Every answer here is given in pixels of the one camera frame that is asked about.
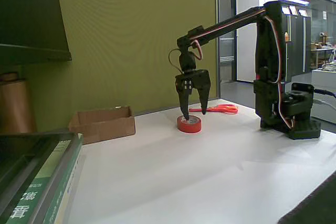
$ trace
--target desk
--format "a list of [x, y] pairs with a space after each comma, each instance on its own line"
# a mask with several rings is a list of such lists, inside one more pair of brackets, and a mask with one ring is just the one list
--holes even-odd
[[276, 223], [336, 170], [333, 133], [290, 140], [240, 105], [193, 114], [197, 134], [176, 129], [176, 108], [137, 116], [134, 136], [84, 146], [68, 223]]
[[324, 53], [326, 53], [327, 51], [334, 51], [335, 48], [322, 48], [322, 49], [313, 49], [311, 50], [312, 52], [316, 52], [316, 69], [319, 68], [319, 64], [318, 64], [318, 61], [319, 61], [319, 52], [323, 51]]

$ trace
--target glass door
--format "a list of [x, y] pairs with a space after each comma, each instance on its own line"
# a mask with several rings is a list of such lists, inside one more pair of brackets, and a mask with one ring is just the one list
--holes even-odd
[[[218, 22], [236, 15], [236, 0], [218, 0]], [[236, 31], [222, 35], [218, 39], [219, 83], [236, 80], [237, 58]]]

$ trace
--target brown roll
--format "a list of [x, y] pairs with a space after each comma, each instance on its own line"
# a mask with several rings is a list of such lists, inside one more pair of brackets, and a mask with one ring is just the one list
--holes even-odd
[[17, 73], [3, 74], [0, 80], [0, 132], [36, 132], [27, 82], [17, 79]]

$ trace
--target olive green wall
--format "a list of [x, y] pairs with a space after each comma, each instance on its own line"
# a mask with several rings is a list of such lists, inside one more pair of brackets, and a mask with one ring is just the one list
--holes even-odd
[[[71, 62], [25, 66], [40, 131], [67, 126], [77, 110], [177, 106], [167, 53], [188, 30], [215, 22], [215, 0], [60, 0]], [[216, 48], [203, 47], [216, 97]], [[177, 53], [172, 56], [178, 63]], [[197, 91], [193, 101], [198, 100]]]

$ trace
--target red electrical tape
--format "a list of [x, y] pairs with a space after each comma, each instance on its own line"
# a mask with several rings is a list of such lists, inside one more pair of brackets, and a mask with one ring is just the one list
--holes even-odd
[[186, 133], [196, 133], [199, 132], [202, 128], [201, 119], [190, 115], [189, 120], [187, 121], [184, 116], [179, 116], [177, 118], [177, 128]]

